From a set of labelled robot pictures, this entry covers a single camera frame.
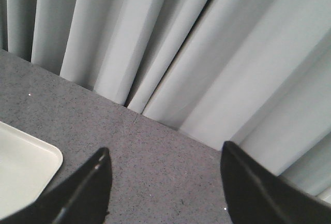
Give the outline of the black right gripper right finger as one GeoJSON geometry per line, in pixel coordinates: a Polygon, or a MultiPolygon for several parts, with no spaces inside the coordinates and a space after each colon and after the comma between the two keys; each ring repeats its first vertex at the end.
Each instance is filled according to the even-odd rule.
{"type": "Polygon", "coordinates": [[[273,175],[236,143],[224,142],[220,174],[233,223],[330,223],[330,204],[273,175]]]}

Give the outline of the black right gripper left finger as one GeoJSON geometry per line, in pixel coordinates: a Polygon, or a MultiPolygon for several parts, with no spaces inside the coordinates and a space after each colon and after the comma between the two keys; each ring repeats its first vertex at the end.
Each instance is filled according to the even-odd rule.
{"type": "Polygon", "coordinates": [[[52,191],[1,223],[104,223],[111,187],[109,149],[102,147],[52,191]]]}

